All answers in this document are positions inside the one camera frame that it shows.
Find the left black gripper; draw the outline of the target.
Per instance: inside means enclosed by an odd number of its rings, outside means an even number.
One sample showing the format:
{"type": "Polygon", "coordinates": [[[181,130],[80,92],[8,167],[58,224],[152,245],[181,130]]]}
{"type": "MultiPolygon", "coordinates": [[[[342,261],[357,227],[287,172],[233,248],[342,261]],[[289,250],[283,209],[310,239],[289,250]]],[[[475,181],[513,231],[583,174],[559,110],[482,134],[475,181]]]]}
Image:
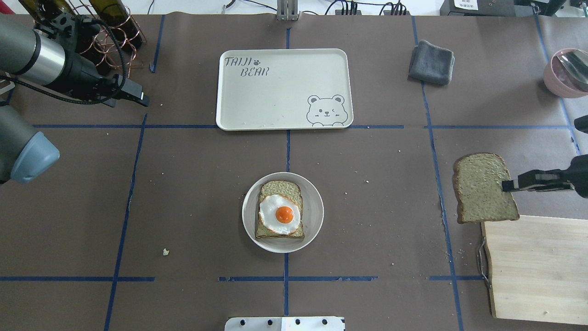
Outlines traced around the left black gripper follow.
{"type": "Polygon", "coordinates": [[[73,17],[63,13],[60,17],[72,20],[72,23],[69,23],[72,26],[72,36],[57,34],[57,40],[47,35],[38,34],[38,37],[41,41],[49,40],[51,44],[61,47],[64,52],[61,71],[56,78],[42,85],[48,88],[47,91],[38,88],[35,90],[56,100],[79,105],[103,103],[115,107],[117,100],[129,100],[148,107],[149,96],[143,92],[143,88],[127,77],[126,67],[122,67],[121,74],[115,74],[111,78],[104,77],[98,73],[92,62],[75,52],[78,27],[88,28],[99,24],[107,28],[107,25],[100,19],[85,15],[73,17]]]}

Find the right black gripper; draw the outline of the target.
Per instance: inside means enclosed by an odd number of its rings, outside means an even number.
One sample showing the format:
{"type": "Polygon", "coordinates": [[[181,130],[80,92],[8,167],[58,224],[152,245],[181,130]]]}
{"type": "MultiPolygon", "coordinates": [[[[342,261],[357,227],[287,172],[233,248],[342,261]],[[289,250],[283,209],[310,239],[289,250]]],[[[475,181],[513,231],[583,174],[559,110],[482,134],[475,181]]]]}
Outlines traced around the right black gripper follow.
{"type": "Polygon", "coordinates": [[[517,176],[516,180],[502,181],[502,191],[561,191],[572,190],[580,197],[588,198],[588,155],[579,155],[571,160],[565,170],[532,170],[517,176]]]}

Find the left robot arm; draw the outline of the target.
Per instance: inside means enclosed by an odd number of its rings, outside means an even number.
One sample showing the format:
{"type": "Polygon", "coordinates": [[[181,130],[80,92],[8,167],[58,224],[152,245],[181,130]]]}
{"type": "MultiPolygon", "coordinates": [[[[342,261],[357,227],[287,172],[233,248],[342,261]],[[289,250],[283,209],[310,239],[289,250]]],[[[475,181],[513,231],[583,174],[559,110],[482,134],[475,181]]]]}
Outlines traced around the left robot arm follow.
{"type": "MultiPolygon", "coordinates": [[[[115,107],[128,100],[144,107],[149,98],[140,84],[128,78],[124,53],[103,21],[62,13],[55,19],[27,28],[1,15],[2,80],[24,86],[55,100],[78,105],[103,103],[115,107]],[[101,29],[115,42],[122,74],[99,74],[90,60],[76,52],[81,36],[101,29]]],[[[60,151],[6,100],[1,101],[1,182],[28,183],[59,160],[60,151]]]]}

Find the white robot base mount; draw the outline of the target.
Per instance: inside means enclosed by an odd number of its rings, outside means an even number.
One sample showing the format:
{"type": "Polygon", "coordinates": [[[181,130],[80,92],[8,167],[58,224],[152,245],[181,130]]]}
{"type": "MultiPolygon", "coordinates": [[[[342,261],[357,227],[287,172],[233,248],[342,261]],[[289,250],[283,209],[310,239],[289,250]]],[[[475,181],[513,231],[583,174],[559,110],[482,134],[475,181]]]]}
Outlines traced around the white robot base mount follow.
{"type": "Polygon", "coordinates": [[[344,318],[337,316],[282,316],[229,318],[225,331],[345,331],[344,318]]]}

